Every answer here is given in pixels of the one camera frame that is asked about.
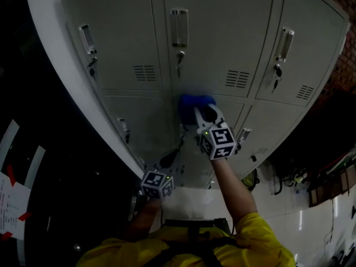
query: cable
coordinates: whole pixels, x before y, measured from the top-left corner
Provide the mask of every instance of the cable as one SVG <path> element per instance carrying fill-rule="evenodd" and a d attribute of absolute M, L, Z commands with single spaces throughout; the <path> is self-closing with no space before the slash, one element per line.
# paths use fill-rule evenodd
<path fill-rule="evenodd" d="M 331 242 L 331 240 L 333 239 L 333 231 L 334 231 L 334 199 L 332 199 L 332 206 L 333 206 L 333 223 L 332 223 L 331 231 L 329 231 L 324 237 L 324 254 L 326 252 L 325 251 L 325 247 L 326 247 L 327 243 Z M 330 239 L 327 242 L 325 242 L 325 239 L 327 238 L 328 234 L 331 234 Z"/>

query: locker door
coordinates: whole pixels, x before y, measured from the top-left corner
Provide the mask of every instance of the locker door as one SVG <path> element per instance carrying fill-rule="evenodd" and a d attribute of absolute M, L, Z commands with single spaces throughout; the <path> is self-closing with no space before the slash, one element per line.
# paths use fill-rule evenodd
<path fill-rule="evenodd" d="M 228 124 L 234 126 L 244 107 L 242 104 L 218 102 L 217 106 L 226 117 Z M 195 136 L 197 126 L 190 126 L 183 147 L 181 148 L 181 165 L 184 165 L 184 173 L 175 176 L 176 186 L 203 187 L 211 174 L 211 164 L 206 153 L 198 147 Z"/>
<path fill-rule="evenodd" d="M 303 109 L 298 106 L 257 101 L 242 126 L 251 128 L 252 132 L 242 143 L 239 153 L 228 158 L 234 172 L 242 178 L 264 160 L 302 112 Z"/>
<path fill-rule="evenodd" d="M 264 44 L 271 2 L 165 0 L 175 91 L 246 97 Z M 175 9 L 188 10 L 187 24 L 186 16 L 170 14 Z M 188 35 L 187 47 L 173 46 L 175 32 Z M 180 51 L 185 55 L 179 77 Z"/>
<path fill-rule="evenodd" d="M 322 0 L 284 0 L 282 28 L 294 31 L 285 62 L 274 61 L 279 54 L 276 39 L 271 61 L 257 94 L 258 99 L 305 107 L 319 87 L 335 53 L 345 20 Z M 282 81 L 273 91 L 275 64 L 280 64 Z"/>
<path fill-rule="evenodd" d="M 84 66 L 97 57 L 93 69 L 101 89 L 161 89 L 151 0 L 66 0 L 66 5 L 82 41 L 78 50 L 87 56 Z M 90 46 L 97 52 L 88 54 Z"/>
<path fill-rule="evenodd" d="M 124 119 L 130 130 L 129 147 L 146 163 L 157 161 L 172 149 L 162 98 L 104 96 L 114 120 Z"/>

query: air vent slot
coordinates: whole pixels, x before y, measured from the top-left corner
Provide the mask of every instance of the air vent slot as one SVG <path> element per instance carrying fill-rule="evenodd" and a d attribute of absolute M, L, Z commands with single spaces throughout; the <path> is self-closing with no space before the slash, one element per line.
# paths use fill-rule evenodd
<path fill-rule="evenodd" d="M 299 99 L 309 100 L 309 98 L 313 95 L 313 92 L 314 88 L 302 85 L 296 97 Z"/>
<path fill-rule="evenodd" d="M 225 86 L 245 89 L 249 76 L 250 74 L 247 72 L 228 70 Z"/>
<path fill-rule="evenodd" d="M 156 81 L 156 73 L 153 65 L 135 65 L 133 67 L 137 81 Z"/>

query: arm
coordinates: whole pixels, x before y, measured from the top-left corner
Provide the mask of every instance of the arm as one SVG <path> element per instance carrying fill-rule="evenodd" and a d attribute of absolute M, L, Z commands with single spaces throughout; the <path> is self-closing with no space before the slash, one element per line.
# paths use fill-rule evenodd
<path fill-rule="evenodd" d="M 150 232 L 160 206 L 161 200 L 149 200 L 142 210 L 132 219 L 126 230 L 121 235 L 121 239 L 134 243 L 146 238 Z"/>
<path fill-rule="evenodd" d="M 228 161 L 226 159 L 212 160 L 211 164 L 234 224 L 237 224 L 245 215 L 257 212 L 254 198 L 233 173 Z"/>

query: yellow shirt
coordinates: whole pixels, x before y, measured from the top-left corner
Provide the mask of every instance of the yellow shirt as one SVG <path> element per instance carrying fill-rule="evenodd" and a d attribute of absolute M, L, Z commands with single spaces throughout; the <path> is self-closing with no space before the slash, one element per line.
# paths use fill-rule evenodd
<path fill-rule="evenodd" d="M 201 228 L 200 233 L 210 232 L 210 239 L 228 236 L 218 228 Z M 214 249 L 214 255 L 222 266 L 273 266 L 295 267 L 292 253 L 278 242 L 272 229 L 257 213 L 244 216 L 236 225 L 236 239 L 239 246 L 224 245 Z M 187 228 L 163 226 L 136 243 L 119 239 L 107 239 L 83 255 L 77 267 L 143 266 L 168 248 L 163 240 L 188 241 Z M 176 255 L 165 266 L 203 267 L 200 257 L 192 254 Z"/>

